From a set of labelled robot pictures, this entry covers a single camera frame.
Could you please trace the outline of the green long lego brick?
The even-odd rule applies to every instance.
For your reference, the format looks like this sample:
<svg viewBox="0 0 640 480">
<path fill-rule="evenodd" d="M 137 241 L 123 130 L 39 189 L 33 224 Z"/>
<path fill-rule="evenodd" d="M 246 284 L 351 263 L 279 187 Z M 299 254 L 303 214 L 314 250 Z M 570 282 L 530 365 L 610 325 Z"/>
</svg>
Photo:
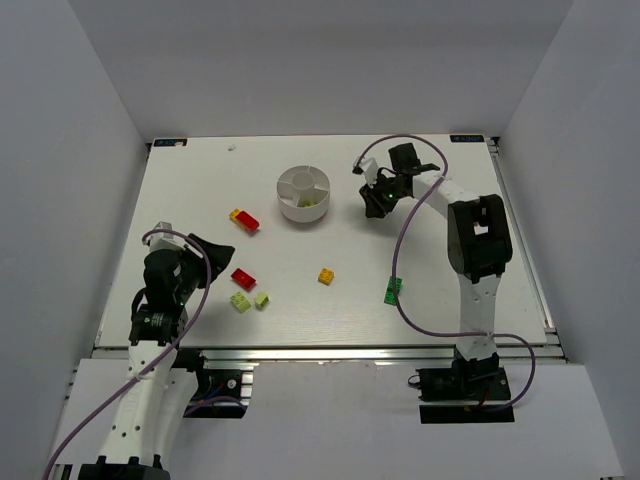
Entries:
<svg viewBox="0 0 640 480">
<path fill-rule="evenodd" d="M 400 296 L 403 280 L 400 277 L 390 276 L 384 295 L 383 302 L 387 305 L 396 306 Z"/>
</svg>

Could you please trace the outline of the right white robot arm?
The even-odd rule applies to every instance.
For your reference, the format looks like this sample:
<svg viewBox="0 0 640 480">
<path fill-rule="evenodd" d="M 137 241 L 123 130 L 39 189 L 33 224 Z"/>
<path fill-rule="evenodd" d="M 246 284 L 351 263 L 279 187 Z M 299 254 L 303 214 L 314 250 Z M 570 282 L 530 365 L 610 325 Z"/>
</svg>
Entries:
<svg viewBox="0 0 640 480">
<path fill-rule="evenodd" d="M 448 177 L 449 165 L 423 164 L 411 143 L 389 150 L 392 167 L 385 168 L 362 153 L 352 172 L 365 184 L 359 193 L 365 216 L 382 219 L 399 200 L 413 198 L 416 207 L 428 205 L 446 220 L 446 250 L 460 291 L 460 320 L 456 333 L 436 333 L 454 338 L 451 378 L 445 382 L 471 395 L 498 374 L 499 357 L 494 335 L 497 290 L 513 246 L 502 198 L 477 195 Z"/>
</svg>

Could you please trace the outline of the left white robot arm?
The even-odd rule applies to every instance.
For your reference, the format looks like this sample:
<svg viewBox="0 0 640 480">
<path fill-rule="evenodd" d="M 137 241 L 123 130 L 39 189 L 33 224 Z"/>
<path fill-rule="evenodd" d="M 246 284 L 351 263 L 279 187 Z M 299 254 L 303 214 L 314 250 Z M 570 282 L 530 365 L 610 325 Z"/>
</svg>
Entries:
<svg viewBox="0 0 640 480">
<path fill-rule="evenodd" d="M 131 304 L 128 372 L 117 394 L 111 428 L 95 462 L 84 464 L 81 479 L 167 479 L 167 455 L 187 405 L 211 387 L 204 360 L 179 343 L 194 323 L 186 311 L 192 294 L 206 291 L 222 273 L 234 247 L 207 242 L 157 226 L 143 242 L 143 287 Z"/>
</svg>

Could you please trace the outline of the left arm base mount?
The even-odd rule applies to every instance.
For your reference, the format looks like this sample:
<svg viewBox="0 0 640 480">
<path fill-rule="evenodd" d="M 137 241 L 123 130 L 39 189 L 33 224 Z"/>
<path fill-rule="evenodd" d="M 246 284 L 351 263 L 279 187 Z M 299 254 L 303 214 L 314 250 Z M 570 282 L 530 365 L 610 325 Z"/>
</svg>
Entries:
<svg viewBox="0 0 640 480">
<path fill-rule="evenodd" d="M 242 419 L 251 397 L 255 364 L 199 351 L 196 365 L 198 386 L 184 418 Z"/>
</svg>

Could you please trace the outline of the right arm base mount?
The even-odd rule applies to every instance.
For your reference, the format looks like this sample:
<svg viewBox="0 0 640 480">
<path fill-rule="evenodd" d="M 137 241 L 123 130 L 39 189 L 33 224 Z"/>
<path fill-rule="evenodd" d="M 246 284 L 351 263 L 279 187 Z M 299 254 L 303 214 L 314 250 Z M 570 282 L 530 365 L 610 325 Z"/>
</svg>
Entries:
<svg viewBox="0 0 640 480">
<path fill-rule="evenodd" d="M 512 407 L 499 409 L 511 400 L 503 368 L 490 380 L 464 390 L 450 368 L 418 369 L 407 379 L 419 392 L 420 421 L 424 425 L 514 423 Z"/>
</svg>

